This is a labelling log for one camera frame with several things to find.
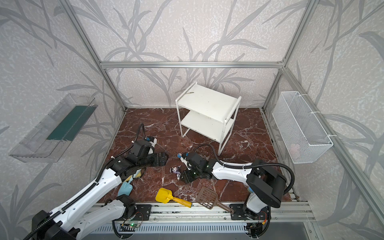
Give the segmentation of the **black purple Kuromi figure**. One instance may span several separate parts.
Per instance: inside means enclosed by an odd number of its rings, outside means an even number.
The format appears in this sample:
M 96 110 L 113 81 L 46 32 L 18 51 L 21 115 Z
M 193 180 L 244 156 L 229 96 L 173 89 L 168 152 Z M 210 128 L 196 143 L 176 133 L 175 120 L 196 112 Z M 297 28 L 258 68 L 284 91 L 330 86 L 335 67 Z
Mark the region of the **black purple Kuromi figure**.
M 181 178 L 181 167 L 180 167 L 180 166 L 172 167 L 172 168 L 170 169 L 170 172 L 171 172 L 172 174 L 176 174 L 176 176 L 177 176 L 177 180 L 178 180 L 178 181 L 180 180 L 180 178 Z

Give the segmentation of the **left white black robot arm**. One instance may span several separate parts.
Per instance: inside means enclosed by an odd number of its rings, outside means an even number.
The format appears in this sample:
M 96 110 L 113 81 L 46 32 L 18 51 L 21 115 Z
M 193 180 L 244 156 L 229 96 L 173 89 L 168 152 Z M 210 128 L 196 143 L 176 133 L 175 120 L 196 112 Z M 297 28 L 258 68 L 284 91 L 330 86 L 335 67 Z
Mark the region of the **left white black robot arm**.
M 50 212 L 40 211 L 32 220 L 27 240 L 81 240 L 107 222 L 134 216 L 135 201 L 123 194 L 90 214 L 86 212 L 110 190 L 122 184 L 139 170 L 163 167 L 169 158 L 155 153 L 157 139 L 136 140 L 116 157 L 112 157 L 97 177 L 72 198 Z

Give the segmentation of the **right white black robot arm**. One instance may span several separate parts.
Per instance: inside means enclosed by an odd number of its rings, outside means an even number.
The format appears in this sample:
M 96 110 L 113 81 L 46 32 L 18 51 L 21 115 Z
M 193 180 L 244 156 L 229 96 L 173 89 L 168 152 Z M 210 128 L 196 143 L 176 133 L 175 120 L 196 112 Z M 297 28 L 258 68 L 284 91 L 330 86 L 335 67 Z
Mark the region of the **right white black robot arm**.
M 259 213 L 266 207 L 279 208 L 283 196 L 294 183 L 291 168 L 280 163 L 255 160 L 248 164 L 226 163 L 218 159 L 206 160 L 196 152 L 178 154 L 187 169 L 181 179 L 189 184 L 197 179 L 230 180 L 247 185 L 252 192 L 245 202 L 245 209 Z

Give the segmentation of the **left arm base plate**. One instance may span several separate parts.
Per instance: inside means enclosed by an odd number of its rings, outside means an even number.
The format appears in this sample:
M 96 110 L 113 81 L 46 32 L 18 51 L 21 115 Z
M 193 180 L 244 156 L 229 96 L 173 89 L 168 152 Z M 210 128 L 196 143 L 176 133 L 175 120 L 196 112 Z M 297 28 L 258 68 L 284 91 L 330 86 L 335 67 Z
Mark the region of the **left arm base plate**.
M 152 205 L 139 204 L 133 208 L 128 208 L 118 221 L 149 221 Z

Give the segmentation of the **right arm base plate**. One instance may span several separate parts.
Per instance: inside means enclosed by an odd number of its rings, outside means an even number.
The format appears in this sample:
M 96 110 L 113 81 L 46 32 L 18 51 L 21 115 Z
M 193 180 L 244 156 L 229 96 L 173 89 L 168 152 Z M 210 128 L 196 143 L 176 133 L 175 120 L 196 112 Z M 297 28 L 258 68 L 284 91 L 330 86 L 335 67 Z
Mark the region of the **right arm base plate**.
M 244 204 L 230 204 L 230 208 L 234 210 L 234 213 L 231 214 L 231 220 L 257 220 L 264 221 L 269 220 L 270 208 L 267 206 L 263 208 L 260 212 L 254 213 L 250 209 L 246 208 Z

